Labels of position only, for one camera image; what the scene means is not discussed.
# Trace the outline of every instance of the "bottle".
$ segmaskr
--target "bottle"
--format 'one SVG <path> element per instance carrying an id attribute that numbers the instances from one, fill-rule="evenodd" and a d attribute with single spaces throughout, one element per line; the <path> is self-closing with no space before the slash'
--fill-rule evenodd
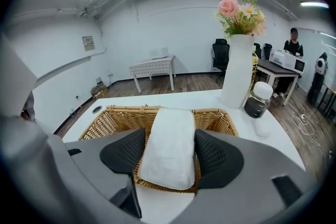
<path id="1" fill-rule="evenodd" d="M 252 77 L 251 77 L 251 83 L 250 83 L 250 87 L 248 88 L 248 91 L 247 91 L 247 95 L 246 97 L 248 97 L 251 89 L 252 89 L 252 86 L 253 86 L 253 83 L 256 79 L 256 75 L 257 75 L 257 67 L 258 67 L 258 61 L 259 61 L 259 58 L 258 56 L 256 55 L 256 45 L 253 45 L 253 52 L 252 52 L 252 65 L 253 65 L 253 70 L 252 70 Z"/>
<path id="2" fill-rule="evenodd" d="M 260 118 L 270 104 L 273 88 L 267 83 L 258 81 L 250 91 L 244 109 L 252 118 Z"/>

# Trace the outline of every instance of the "black pants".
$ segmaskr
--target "black pants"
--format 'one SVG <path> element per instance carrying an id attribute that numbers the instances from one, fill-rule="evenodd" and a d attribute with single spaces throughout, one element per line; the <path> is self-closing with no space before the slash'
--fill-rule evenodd
<path id="1" fill-rule="evenodd" d="M 275 93 L 279 94 L 279 93 L 286 93 L 288 86 L 290 85 L 290 83 L 293 81 L 293 78 L 291 77 L 283 77 L 283 78 L 279 78 L 278 81 L 278 85 L 276 87 L 276 89 L 274 90 Z"/>
<path id="2" fill-rule="evenodd" d="M 321 91 L 324 82 L 324 75 L 315 73 L 313 82 L 307 95 L 307 100 L 311 105 L 315 105 L 317 97 Z"/>

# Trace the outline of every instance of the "jar with dark contents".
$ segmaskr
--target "jar with dark contents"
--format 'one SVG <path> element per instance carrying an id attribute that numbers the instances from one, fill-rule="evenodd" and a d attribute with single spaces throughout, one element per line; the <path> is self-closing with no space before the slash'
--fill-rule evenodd
<path id="1" fill-rule="evenodd" d="M 250 91 L 244 109 L 252 118 L 260 118 L 270 104 L 273 88 L 264 82 L 257 82 Z"/>

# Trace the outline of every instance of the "wicker basket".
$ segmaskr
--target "wicker basket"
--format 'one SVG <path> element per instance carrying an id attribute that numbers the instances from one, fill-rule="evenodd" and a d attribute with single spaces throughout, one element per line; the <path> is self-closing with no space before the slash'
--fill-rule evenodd
<path id="1" fill-rule="evenodd" d="M 127 131 L 129 129 L 139 129 L 145 127 L 146 144 L 151 133 L 152 124 L 160 106 L 107 106 L 96 119 L 84 131 L 79 140 L 99 138 L 113 133 Z M 231 134 L 238 136 L 238 132 L 227 112 L 222 109 L 196 109 L 194 113 L 197 129 Z M 177 193 L 195 193 L 197 183 L 201 177 L 200 165 L 196 164 L 195 184 L 186 190 L 176 190 L 162 187 L 145 180 L 138 176 L 139 164 L 134 170 L 134 181 L 139 185 L 158 190 L 165 190 Z"/>

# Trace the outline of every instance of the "white table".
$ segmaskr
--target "white table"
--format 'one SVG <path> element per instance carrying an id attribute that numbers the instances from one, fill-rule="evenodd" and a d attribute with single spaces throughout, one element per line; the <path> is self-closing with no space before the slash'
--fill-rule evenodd
<path id="1" fill-rule="evenodd" d="M 305 170 L 305 166 L 292 141 L 269 111 L 266 111 L 262 118 L 257 120 L 261 120 L 262 124 L 269 128 L 270 135 L 268 137 L 258 136 L 256 119 L 248 116 L 243 109 L 225 107 L 219 101 L 220 92 L 221 90 L 212 90 L 99 99 L 74 123 L 64 136 L 63 141 L 76 141 L 98 115 L 98 113 L 92 114 L 92 110 L 99 105 L 103 106 L 103 108 L 107 105 L 141 106 L 146 104 L 179 109 L 220 108 L 229 113 L 240 137 L 278 149 Z M 142 221 L 150 224 L 169 223 L 191 203 L 194 197 L 194 194 L 167 193 L 139 185 L 136 185 L 136 188 L 143 215 Z"/>
<path id="2" fill-rule="evenodd" d="M 170 86 L 172 91 L 174 91 L 174 82 L 173 82 L 173 59 L 175 55 L 171 55 L 165 58 L 152 59 L 144 62 L 136 63 L 130 66 L 130 74 L 134 79 L 136 88 L 139 93 L 141 93 L 141 88 L 138 83 L 137 76 L 149 75 L 150 80 L 152 80 L 153 74 L 162 74 L 168 73 L 170 77 Z"/>
<path id="3" fill-rule="evenodd" d="M 289 93 L 285 101 L 283 102 L 283 105 L 286 105 L 289 101 L 290 96 L 293 93 L 293 90 L 295 88 L 296 82 L 298 81 L 298 77 L 300 74 L 295 71 L 282 68 L 266 59 L 259 60 L 257 69 L 268 75 L 267 83 L 271 87 L 273 86 L 274 80 L 277 77 L 293 77 L 294 78 L 294 81 L 292 82 L 292 86 L 290 87 Z"/>

